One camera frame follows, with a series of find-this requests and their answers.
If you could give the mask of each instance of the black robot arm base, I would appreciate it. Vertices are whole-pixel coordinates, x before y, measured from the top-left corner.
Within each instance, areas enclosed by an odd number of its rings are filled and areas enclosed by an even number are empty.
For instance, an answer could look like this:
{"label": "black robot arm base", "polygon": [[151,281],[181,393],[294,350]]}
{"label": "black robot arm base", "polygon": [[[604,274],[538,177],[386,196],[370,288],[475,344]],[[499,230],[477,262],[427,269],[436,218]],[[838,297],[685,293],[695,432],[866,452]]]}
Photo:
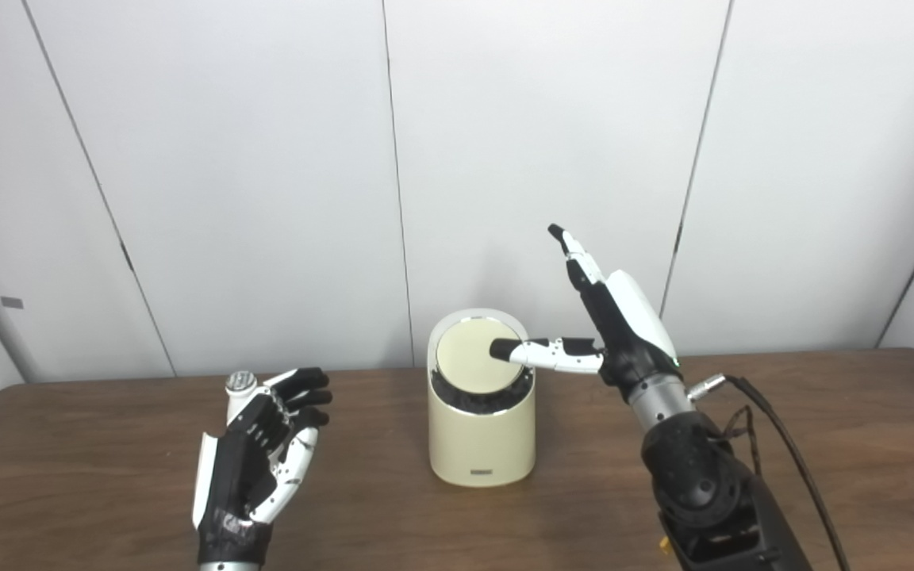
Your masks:
{"label": "black robot arm base", "polygon": [[683,571],[812,571],[764,480],[703,412],[658,423],[642,456]]}

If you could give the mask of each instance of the brown tabletop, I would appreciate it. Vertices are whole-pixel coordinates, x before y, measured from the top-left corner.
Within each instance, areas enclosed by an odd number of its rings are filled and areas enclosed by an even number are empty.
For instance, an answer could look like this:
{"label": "brown tabletop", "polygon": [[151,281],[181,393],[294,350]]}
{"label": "brown tabletop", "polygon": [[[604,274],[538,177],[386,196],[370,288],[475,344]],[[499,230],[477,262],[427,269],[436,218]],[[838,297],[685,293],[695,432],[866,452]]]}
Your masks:
{"label": "brown tabletop", "polygon": [[[853,568],[914,569],[914,351],[683,360],[689,381],[747,376],[797,439]],[[309,477],[276,520],[269,570],[678,569],[658,549],[641,431],[595,377],[543,372],[538,462],[467,490],[428,467],[424,372],[331,375]],[[743,399],[701,408],[724,423]],[[0,393],[0,569],[195,568],[200,433],[219,434],[222,378],[22,385]],[[817,571],[826,536],[758,415],[765,475]],[[747,459],[747,445],[737,444]]]}

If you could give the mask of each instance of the cable connector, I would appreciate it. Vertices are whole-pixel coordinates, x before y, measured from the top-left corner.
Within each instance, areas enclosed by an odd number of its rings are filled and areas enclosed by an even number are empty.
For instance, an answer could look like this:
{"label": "cable connector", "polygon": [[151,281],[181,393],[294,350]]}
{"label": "cable connector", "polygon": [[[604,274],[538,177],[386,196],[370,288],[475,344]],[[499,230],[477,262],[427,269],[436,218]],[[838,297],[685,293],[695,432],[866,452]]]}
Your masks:
{"label": "cable connector", "polygon": [[718,373],[713,377],[708,377],[696,385],[689,387],[689,389],[686,390],[686,398],[689,398],[690,402],[697,402],[725,384],[725,380],[725,375],[722,373]]}

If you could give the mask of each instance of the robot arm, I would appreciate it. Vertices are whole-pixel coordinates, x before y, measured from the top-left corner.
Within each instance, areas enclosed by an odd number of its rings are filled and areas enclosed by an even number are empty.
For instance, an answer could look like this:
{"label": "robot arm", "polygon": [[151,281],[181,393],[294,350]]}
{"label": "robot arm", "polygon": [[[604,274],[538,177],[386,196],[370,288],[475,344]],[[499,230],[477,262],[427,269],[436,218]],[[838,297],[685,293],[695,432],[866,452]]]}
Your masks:
{"label": "robot arm", "polygon": [[496,339],[490,354],[527,366],[597,371],[620,390],[645,430],[641,458],[683,570],[809,571],[762,478],[735,458],[726,435],[693,406],[724,377],[686,391],[675,347],[637,282],[623,271],[606,279],[569,232],[555,224],[548,231],[563,247],[570,283],[605,348],[595,350],[590,339]]}
{"label": "robot arm", "polygon": [[332,395],[320,369],[295,369],[262,385],[249,372],[228,377],[224,436],[203,435],[193,525],[198,563],[210,571],[256,571],[265,562],[273,520],[305,478],[319,429],[316,409]]}

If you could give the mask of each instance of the cylindrical container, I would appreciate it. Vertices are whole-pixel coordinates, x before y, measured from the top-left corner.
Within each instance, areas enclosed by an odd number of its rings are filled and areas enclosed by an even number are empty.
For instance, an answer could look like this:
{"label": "cylindrical container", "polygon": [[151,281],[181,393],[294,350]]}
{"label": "cylindrical container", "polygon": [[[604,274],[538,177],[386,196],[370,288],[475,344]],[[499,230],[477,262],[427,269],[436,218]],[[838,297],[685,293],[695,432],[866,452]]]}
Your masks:
{"label": "cylindrical container", "polygon": [[468,308],[428,339],[428,457],[450,484],[510,484],[534,467],[534,369],[490,357],[493,339],[527,332],[502,311]]}

